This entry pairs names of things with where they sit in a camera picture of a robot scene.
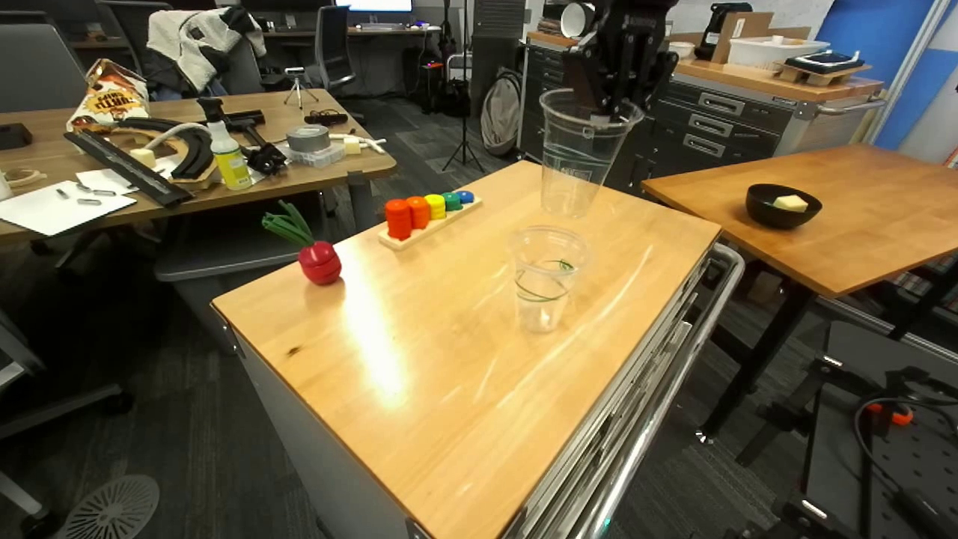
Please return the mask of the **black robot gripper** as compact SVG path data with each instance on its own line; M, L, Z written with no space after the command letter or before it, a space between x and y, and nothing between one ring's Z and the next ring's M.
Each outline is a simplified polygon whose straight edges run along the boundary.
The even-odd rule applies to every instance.
M646 110L678 68L666 23L669 6L589 6L571 44L571 90L601 110L621 102Z

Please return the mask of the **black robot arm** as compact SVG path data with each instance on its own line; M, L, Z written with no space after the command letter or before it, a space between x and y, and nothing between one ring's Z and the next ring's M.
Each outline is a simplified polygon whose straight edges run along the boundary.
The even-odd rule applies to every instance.
M649 107L681 56L666 44L678 0L580 0L576 86L601 110Z

